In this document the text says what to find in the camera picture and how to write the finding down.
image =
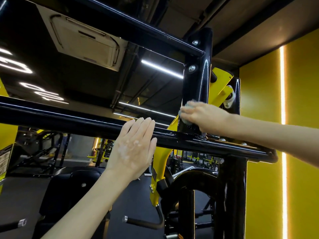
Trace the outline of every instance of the black ceiling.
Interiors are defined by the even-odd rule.
[[[319,0],[99,0],[185,38],[207,26],[214,31],[213,66],[232,71],[301,36],[319,24]],[[119,72],[57,51],[33,3],[7,0],[0,10],[0,48],[34,71],[23,74],[0,66],[13,97],[47,103],[18,84],[28,82],[77,101],[169,124],[173,118],[123,106],[119,101],[176,115],[182,79],[141,64],[145,59],[182,74],[183,65],[129,44]],[[55,104],[70,108],[70,104]]]

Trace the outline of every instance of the ceiling vent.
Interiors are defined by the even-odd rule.
[[[61,53],[119,71],[127,41],[37,5]]]

